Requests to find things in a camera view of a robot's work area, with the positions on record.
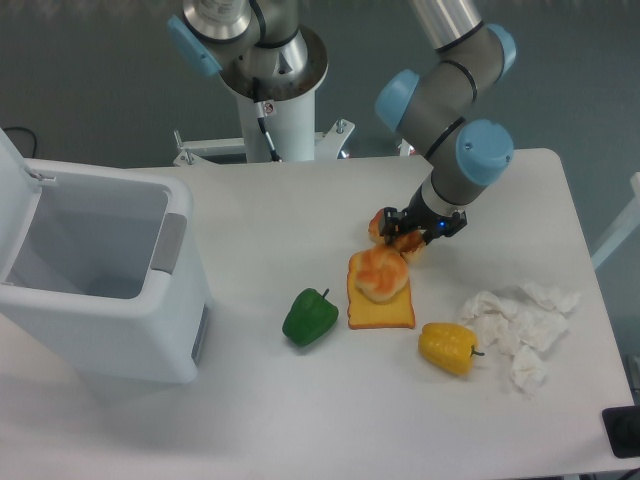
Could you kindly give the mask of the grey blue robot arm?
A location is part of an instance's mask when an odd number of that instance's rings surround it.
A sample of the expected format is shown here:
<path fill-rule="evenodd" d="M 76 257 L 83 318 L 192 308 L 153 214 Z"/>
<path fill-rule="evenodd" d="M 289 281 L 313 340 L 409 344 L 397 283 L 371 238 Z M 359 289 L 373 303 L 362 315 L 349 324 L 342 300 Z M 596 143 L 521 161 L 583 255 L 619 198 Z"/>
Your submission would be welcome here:
<path fill-rule="evenodd" d="M 464 109 L 512 67 L 516 46 L 485 23 L 470 1 L 412 5 L 438 56 L 426 75 L 405 70 L 375 102 L 380 120 L 431 165 L 407 207 L 387 207 L 378 238 L 419 233 L 450 237 L 467 223 L 467 207 L 509 165 L 513 141 Z M 168 20 L 176 49 L 201 75 L 220 76 L 235 94 L 250 162 L 306 161 L 315 147 L 315 92 L 328 70 L 327 50 L 299 20 L 294 1 L 186 1 Z"/>

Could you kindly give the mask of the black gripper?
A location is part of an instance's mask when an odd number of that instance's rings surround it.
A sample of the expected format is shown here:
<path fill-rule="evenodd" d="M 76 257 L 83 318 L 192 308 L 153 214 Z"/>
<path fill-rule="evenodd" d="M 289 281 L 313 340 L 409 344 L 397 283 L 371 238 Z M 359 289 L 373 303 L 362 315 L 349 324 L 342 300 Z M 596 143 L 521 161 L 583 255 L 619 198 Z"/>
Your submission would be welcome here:
<path fill-rule="evenodd" d="M 382 209 L 378 222 L 378 233 L 386 245 L 390 245 L 399 232 L 406 234 L 413 231 L 424 231 L 424 242 L 456 235 L 467 225 L 465 211 L 454 211 L 450 217 L 442 216 L 426 205 L 422 197 L 413 197 L 408 206 L 401 212 L 393 207 Z"/>

